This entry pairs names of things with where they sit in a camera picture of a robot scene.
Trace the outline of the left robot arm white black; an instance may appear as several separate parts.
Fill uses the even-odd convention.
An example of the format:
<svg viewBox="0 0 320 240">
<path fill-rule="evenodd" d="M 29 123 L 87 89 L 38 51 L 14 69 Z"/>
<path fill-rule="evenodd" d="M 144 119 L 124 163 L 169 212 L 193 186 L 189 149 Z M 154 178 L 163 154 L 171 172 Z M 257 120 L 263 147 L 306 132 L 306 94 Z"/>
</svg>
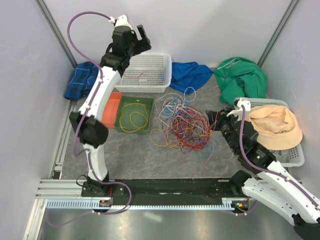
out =
<svg viewBox="0 0 320 240">
<path fill-rule="evenodd" d="M 137 31 L 128 25 L 116 26 L 112 42 L 101 57 L 98 76 L 86 102 L 77 112 L 73 111 L 69 115 L 76 140 L 83 145 L 87 157 L 88 174 L 82 185 L 83 197 L 104 197 L 112 189 L 104 156 L 104 143 L 109 130 L 101 122 L 103 112 L 115 85 L 128 68 L 130 59 L 151 48 L 143 25 L 138 25 Z"/>
</svg>

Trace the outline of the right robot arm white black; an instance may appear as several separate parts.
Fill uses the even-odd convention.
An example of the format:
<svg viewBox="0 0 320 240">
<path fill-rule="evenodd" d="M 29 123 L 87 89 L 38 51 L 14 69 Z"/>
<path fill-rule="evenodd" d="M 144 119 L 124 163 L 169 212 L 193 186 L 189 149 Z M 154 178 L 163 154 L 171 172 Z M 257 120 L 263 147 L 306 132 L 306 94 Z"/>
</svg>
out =
<svg viewBox="0 0 320 240">
<path fill-rule="evenodd" d="M 206 111 L 212 129 L 220 131 L 245 168 L 230 179 L 229 191 L 243 194 L 286 219 L 304 240 L 320 238 L 320 200 L 299 183 L 262 144 L 258 132 L 234 110 Z"/>
</svg>

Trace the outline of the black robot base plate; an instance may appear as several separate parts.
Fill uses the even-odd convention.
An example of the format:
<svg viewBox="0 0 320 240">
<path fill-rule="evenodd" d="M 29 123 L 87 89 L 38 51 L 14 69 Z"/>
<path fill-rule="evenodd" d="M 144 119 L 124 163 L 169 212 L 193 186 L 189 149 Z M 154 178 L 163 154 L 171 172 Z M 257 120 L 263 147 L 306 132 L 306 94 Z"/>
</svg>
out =
<svg viewBox="0 0 320 240">
<path fill-rule="evenodd" d="M 89 180 L 82 184 L 81 196 L 143 207 L 218 205 L 223 198 L 247 197 L 228 178 L 117 179 L 108 185 Z"/>
</svg>

